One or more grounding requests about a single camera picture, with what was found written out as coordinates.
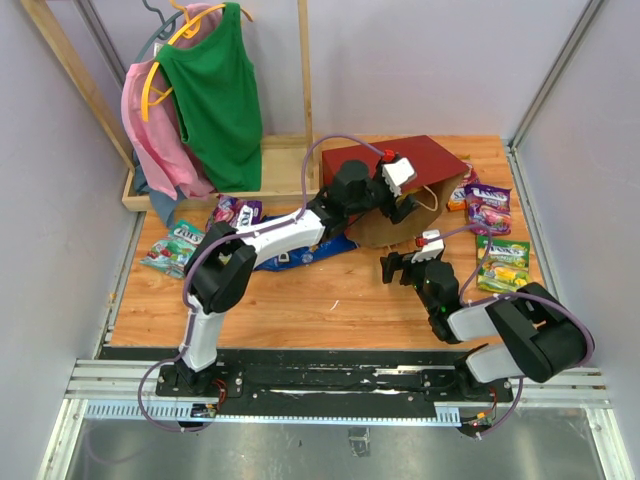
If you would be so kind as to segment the red brown paper bag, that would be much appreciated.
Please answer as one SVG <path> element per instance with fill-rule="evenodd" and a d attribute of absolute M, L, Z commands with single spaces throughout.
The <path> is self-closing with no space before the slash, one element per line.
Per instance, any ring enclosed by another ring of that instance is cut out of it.
<path fill-rule="evenodd" d="M 408 241 L 429 229 L 444 212 L 454 189 L 468 171 L 466 164 L 428 135 L 365 136 L 366 147 L 352 140 L 332 138 L 322 143 L 323 184 L 331 184 L 349 160 L 363 162 L 374 176 L 384 153 L 407 159 L 415 178 L 400 188 L 392 214 L 376 208 L 349 220 L 345 235 L 358 245 L 382 248 Z"/>

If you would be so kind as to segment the orange snack packet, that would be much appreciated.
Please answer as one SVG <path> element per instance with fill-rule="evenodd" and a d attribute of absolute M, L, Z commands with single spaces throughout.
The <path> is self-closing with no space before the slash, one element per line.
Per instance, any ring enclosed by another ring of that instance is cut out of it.
<path fill-rule="evenodd" d="M 465 187 L 479 182 L 479 176 L 474 166 L 468 161 L 464 161 L 464 164 L 467 167 L 467 171 L 461 182 L 454 189 L 446 205 L 447 210 L 450 212 L 461 211 L 466 208 Z"/>

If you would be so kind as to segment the blue Doritos chip bag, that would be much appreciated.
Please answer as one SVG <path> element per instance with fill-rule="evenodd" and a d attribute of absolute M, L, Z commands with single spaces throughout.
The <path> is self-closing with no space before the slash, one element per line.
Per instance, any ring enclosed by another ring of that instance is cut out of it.
<path fill-rule="evenodd" d="M 301 247 L 265 260 L 257 265 L 255 271 L 281 272 L 307 266 L 330 257 L 347 253 L 358 248 L 358 244 L 349 240 L 345 234 L 311 247 Z"/>

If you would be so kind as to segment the purple Fox's candy packet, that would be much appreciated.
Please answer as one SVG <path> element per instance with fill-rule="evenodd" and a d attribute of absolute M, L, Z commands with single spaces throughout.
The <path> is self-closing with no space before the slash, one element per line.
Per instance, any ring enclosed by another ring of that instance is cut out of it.
<path fill-rule="evenodd" d="M 232 228 L 255 225 L 260 222 L 262 213 L 261 201 L 219 195 L 218 203 L 206 223 L 206 230 L 219 222 L 226 222 Z"/>

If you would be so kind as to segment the teal snack packet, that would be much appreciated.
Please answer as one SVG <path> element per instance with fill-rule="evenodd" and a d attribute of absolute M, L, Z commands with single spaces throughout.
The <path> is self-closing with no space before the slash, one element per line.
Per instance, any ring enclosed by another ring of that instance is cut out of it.
<path fill-rule="evenodd" d="M 162 239 L 151 246 L 140 263 L 172 278 L 182 279 L 187 263 L 203 238 L 203 231 L 187 221 L 180 220 Z"/>

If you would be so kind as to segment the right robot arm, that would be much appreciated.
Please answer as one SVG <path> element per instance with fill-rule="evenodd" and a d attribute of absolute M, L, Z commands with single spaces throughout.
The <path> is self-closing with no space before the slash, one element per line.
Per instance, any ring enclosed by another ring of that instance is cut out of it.
<path fill-rule="evenodd" d="M 511 377 L 544 383 L 588 363 L 594 354 L 587 327 L 537 282 L 464 305 L 453 266 L 440 255 L 391 252 L 380 264 L 383 283 L 400 273 L 400 284 L 413 288 L 439 340 L 501 338 L 454 362 L 453 387 L 463 399 L 477 399 L 493 382 Z"/>

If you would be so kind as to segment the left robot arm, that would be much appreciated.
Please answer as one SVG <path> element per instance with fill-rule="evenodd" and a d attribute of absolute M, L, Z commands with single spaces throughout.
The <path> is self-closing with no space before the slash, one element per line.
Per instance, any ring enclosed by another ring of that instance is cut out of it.
<path fill-rule="evenodd" d="M 374 170 L 349 160 L 331 184 L 289 215 L 238 228 L 213 224 L 185 268 L 183 300 L 189 317 L 175 362 L 181 386 L 195 396 L 212 388 L 211 367 L 224 317 L 243 298 L 255 267 L 342 234 L 354 216 L 377 210 L 400 223 L 417 207 L 414 198 L 402 192 L 416 176 L 405 157 L 380 159 Z"/>

